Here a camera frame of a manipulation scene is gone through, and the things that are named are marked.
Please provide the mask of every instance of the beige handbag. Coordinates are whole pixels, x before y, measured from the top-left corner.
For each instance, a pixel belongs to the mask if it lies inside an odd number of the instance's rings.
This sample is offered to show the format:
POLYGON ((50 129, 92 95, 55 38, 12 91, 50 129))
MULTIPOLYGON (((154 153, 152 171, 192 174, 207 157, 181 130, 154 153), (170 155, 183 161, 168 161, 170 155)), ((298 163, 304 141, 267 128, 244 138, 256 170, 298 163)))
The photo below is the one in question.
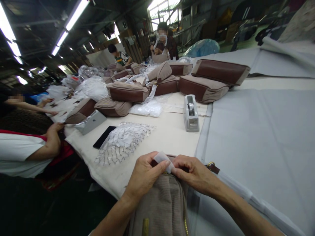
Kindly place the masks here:
POLYGON ((187 185, 164 173, 130 219, 129 236, 188 236, 187 185))
POLYGON ((160 64, 160 63, 163 63, 163 62, 168 61, 170 59, 171 59, 170 54, 169 54, 168 50, 166 50, 166 49, 164 49, 163 54, 159 54, 159 55, 155 55, 154 51, 152 52, 152 61, 154 63, 160 64))

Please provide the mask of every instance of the black phone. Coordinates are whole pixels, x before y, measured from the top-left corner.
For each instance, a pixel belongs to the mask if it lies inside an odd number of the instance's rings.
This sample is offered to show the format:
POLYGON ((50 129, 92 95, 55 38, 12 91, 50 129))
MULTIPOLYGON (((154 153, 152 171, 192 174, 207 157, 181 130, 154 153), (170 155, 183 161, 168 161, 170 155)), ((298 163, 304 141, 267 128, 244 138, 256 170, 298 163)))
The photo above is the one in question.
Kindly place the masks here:
POLYGON ((116 126, 109 126, 107 130, 100 136, 100 138, 94 143, 93 147, 96 149, 100 149, 105 139, 108 137, 109 133, 116 129, 116 126))

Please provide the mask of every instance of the bag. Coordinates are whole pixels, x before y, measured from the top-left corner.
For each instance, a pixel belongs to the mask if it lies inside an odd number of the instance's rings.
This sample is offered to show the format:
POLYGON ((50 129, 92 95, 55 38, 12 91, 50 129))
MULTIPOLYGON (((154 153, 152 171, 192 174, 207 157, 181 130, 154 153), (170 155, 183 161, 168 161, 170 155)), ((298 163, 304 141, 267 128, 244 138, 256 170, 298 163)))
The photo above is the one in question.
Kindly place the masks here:
POLYGON ((130 219, 129 236, 188 236, 187 185, 172 174, 159 176, 130 219))
POLYGON ((103 98, 94 106, 94 108, 103 115, 116 117, 128 115, 131 107, 131 102, 119 102, 110 98, 103 98))
POLYGON ((145 67, 144 65, 139 65, 139 64, 137 64, 137 63, 134 63, 134 64, 132 64, 132 66, 131 66, 131 71, 132 71, 135 75, 137 75, 137 74, 140 73, 140 69, 141 69, 141 68, 144 68, 144 67, 145 67))
POLYGON ((172 69, 172 75, 188 75, 192 68, 193 64, 187 62, 170 62, 169 63, 172 69))
POLYGON ((132 63, 130 63, 129 65, 124 65, 124 68, 125 69, 131 69, 131 65, 132 64, 135 64, 136 62, 132 62, 132 63))
POLYGON ((127 75, 129 75, 129 72, 127 70, 123 70, 121 72, 118 72, 117 74, 114 74, 112 76, 112 79, 113 81, 117 80, 117 79, 120 79, 120 78, 123 78, 123 77, 126 77, 127 75))
POLYGON ((171 59, 170 54, 169 54, 168 50, 166 50, 166 49, 164 49, 163 54, 159 54, 159 55, 155 55, 154 51, 152 52, 152 61, 154 63, 160 64, 160 63, 163 63, 163 62, 168 61, 170 59, 171 59))
POLYGON ((109 77, 109 76, 103 77, 103 80, 104 80, 104 82, 105 82, 106 84, 109 84, 109 83, 114 82, 113 79, 112 79, 112 77, 109 77))
POLYGON ((200 103, 211 103, 223 97, 229 87, 219 81, 205 78, 182 76, 179 79, 179 90, 182 94, 193 94, 200 103))
POLYGON ((116 101, 141 103, 149 96, 149 90, 141 84, 113 82, 106 87, 109 97, 116 101))
MULTIPOLYGON (((157 89, 155 91, 155 96, 160 96, 168 93, 178 92, 178 82, 179 77, 175 77, 174 75, 171 75, 170 77, 166 78, 162 82, 160 82, 157 86, 157 89)), ((148 90, 151 92, 152 87, 154 84, 156 84, 157 81, 153 80, 150 84, 147 85, 148 90)))
POLYGON ((200 76, 234 86, 240 86, 247 78, 250 68, 239 64, 201 59, 198 60, 192 76, 200 76))
POLYGON ((117 71, 117 72, 121 72, 122 70, 124 70, 125 68, 119 64, 119 63, 113 63, 113 64, 110 64, 108 67, 107 67, 107 70, 111 70, 111 71, 117 71))
POLYGON ((165 80, 172 74, 172 69, 168 62, 163 62, 161 65, 156 67, 153 71, 148 74, 149 81, 152 80, 165 80))
POLYGON ((88 118, 94 111, 96 101, 90 98, 83 99, 67 116, 66 124, 78 124, 88 118))

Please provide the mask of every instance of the white cloth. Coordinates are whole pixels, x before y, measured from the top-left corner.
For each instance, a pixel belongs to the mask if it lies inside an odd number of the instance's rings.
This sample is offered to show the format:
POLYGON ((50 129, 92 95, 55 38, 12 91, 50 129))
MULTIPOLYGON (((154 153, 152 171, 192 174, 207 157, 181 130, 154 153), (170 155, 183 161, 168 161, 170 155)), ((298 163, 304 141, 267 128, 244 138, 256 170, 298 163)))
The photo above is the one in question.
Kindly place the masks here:
POLYGON ((26 159, 45 143, 37 137, 0 133, 0 173, 24 178, 34 178, 42 173, 52 159, 44 161, 26 159))

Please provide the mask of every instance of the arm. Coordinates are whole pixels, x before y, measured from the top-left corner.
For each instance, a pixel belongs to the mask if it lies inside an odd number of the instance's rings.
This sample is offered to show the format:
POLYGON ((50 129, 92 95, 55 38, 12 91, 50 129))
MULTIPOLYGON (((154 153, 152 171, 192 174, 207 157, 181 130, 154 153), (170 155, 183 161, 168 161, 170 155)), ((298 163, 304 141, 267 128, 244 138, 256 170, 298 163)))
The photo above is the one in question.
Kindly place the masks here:
POLYGON ((43 113, 48 113, 48 114, 52 114, 52 115, 58 114, 55 111, 48 111, 46 109, 43 109, 41 107, 37 107, 37 106, 31 105, 31 104, 28 104, 26 102, 12 102, 11 100, 7 100, 7 101, 5 101, 5 103, 13 105, 13 106, 16 106, 16 107, 19 107, 19 108, 23 108, 23 109, 26 109, 26 110, 43 112, 43 113))
POLYGON ((27 161, 42 161, 54 158, 59 155, 60 151, 60 139, 58 137, 58 131, 64 127, 62 123, 54 123, 47 130, 47 142, 45 146, 38 149, 32 155, 30 155, 27 161))
POLYGON ((151 152, 138 158, 123 196, 95 228, 91 236, 123 235, 139 201, 170 164, 170 161, 163 161, 152 167, 150 163, 156 154, 157 152, 151 152))
POLYGON ((179 155, 172 173, 198 192, 215 199, 230 214, 246 236, 283 236, 244 199, 211 173, 197 158, 179 155), (189 173, 179 169, 186 167, 189 173))

